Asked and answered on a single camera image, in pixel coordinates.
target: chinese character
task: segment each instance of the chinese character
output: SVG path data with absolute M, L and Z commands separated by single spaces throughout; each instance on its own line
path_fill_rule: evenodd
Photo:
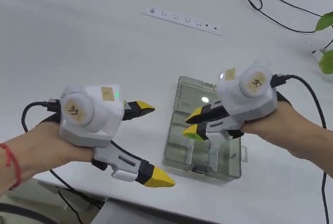
M 79 113 L 79 110 L 75 106 L 72 106 L 68 109 L 68 112 L 71 112 L 71 115 L 77 115 Z
M 262 85 L 262 84 L 260 83 L 260 80 L 254 80 L 254 82 L 252 82 L 252 85 L 254 85 L 257 88 L 258 85 Z

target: red string bracelet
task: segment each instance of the red string bracelet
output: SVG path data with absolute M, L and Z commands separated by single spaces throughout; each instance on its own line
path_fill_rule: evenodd
M 0 148 L 3 148 L 6 151 L 6 155 L 7 155 L 6 166 L 10 167 L 11 160 L 14 164 L 15 174 L 16 174 L 16 183 L 9 189 L 9 190 L 13 190 L 13 189 L 17 188 L 18 186 L 20 186 L 20 184 L 21 184 L 21 181 L 22 181 L 21 168 L 20 168 L 19 162 L 17 161 L 16 157 L 14 156 L 14 154 L 12 153 L 12 151 L 9 149 L 9 147 L 7 145 L 5 145 L 4 143 L 0 143 Z

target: yellow finger tip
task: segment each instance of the yellow finger tip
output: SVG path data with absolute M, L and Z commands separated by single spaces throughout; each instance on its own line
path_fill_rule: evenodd
M 137 101 L 136 103 L 139 105 L 141 109 L 155 109 L 153 106 L 142 101 Z
M 144 184 L 149 188 L 169 188 L 175 186 L 175 181 L 158 167 L 154 167 L 152 177 Z
M 187 129 L 183 131 L 183 135 L 185 137 L 188 137 L 190 139 L 198 140 L 198 141 L 203 141 L 204 139 L 200 137 L 197 133 L 198 125 L 194 124 L 189 126 Z
M 190 118 L 196 116 L 196 115 L 200 115 L 201 111 L 202 111 L 202 107 L 196 108 L 195 111 L 186 119 L 186 121 L 189 120 Z

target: white power strip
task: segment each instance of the white power strip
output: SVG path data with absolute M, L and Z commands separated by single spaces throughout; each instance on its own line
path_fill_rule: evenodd
M 202 20 L 194 19 L 192 17 L 185 17 L 180 14 L 176 14 L 173 12 L 157 8 L 149 8 L 143 11 L 142 14 L 221 36 L 220 26 L 215 24 L 210 24 Z

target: white table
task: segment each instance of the white table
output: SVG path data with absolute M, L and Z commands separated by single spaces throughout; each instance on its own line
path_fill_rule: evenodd
M 287 1 L 319 14 L 332 10 L 329 0 Z M 154 6 L 220 24 L 223 35 L 139 13 Z M 317 20 L 277 0 L 264 0 L 264 10 L 296 29 L 314 29 Z M 119 82 L 127 100 L 149 102 L 156 112 L 123 123 L 114 140 L 161 166 L 178 77 L 214 83 L 222 67 L 256 59 L 274 72 L 305 78 L 332 128 L 333 85 L 322 81 L 311 56 L 330 37 L 330 30 L 302 35 L 282 29 L 245 0 L 0 0 L 0 139 L 22 133 L 25 105 L 59 97 L 69 82 Z M 279 90 L 320 123 L 304 86 L 290 81 Z M 45 116 L 44 109 L 31 110 L 28 125 Z M 241 179 L 230 183 L 168 169 L 176 186 L 149 189 L 112 179 L 110 170 L 91 164 L 71 163 L 56 172 L 78 190 L 217 223 L 324 223 L 320 169 L 255 136 L 246 135 L 242 144 L 249 162 L 242 164 Z M 61 186 L 49 172 L 35 179 Z M 331 179 L 326 192 L 333 213 Z

